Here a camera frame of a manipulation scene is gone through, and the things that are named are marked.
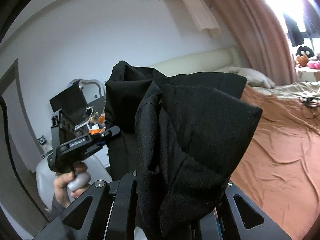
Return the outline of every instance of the headboard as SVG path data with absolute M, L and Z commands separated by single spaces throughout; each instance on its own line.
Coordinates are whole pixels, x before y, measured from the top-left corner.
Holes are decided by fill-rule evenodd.
M 237 49 L 233 46 L 226 49 L 172 58 L 150 67 L 170 77 L 195 72 L 213 72 L 231 65 L 235 67 L 242 66 Z

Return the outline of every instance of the black plush toy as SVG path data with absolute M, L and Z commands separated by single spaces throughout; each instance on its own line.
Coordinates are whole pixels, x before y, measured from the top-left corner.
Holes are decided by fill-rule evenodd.
M 297 53 L 296 53 L 296 56 L 297 56 L 297 55 L 302 56 L 303 54 L 306 54 L 308 57 L 314 57 L 314 56 L 315 56 L 313 50 L 310 49 L 310 48 L 307 47 L 307 46 L 304 46 L 304 47 L 301 47 L 301 46 L 300 46 L 300 47 L 298 48 L 298 51 L 297 51 Z

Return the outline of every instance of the human hand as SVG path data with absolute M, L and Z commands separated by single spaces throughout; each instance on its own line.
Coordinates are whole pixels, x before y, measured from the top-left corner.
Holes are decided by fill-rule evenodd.
M 86 172 L 88 169 L 87 165 L 85 163 L 79 163 L 76 167 L 75 170 L 77 173 L 82 173 Z M 69 182 L 71 182 L 75 178 L 74 172 L 69 172 L 65 174 L 59 175 L 55 180 L 53 181 L 54 185 L 54 195 L 56 196 L 56 200 L 58 203 L 60 203 L 62 206 L 65 208 L 71 204 L 66 186 Z M 75 191 L 71 192 L 71 197 L 77 198 L 79 197 L 90 185 L 87 184 L 84 187 L 77 189 Z

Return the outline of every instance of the computer monitor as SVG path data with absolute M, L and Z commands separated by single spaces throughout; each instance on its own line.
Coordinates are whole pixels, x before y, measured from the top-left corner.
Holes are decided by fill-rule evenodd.
M 80 124 L 87 117 L 87 101 L 78 83 L 74 83 L 71 87 L 63 90 L 54 98 L 51 98 L 50 104 L 53 112 L 62 109 L 76 124 Z

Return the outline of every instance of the metal screw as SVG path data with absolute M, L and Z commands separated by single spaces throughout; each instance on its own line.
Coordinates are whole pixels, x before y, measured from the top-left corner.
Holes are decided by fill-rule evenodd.
M 105 181 L 104 180 L 97 180 L 94 185 L 96 187 L 103 187 L 105 185 Z

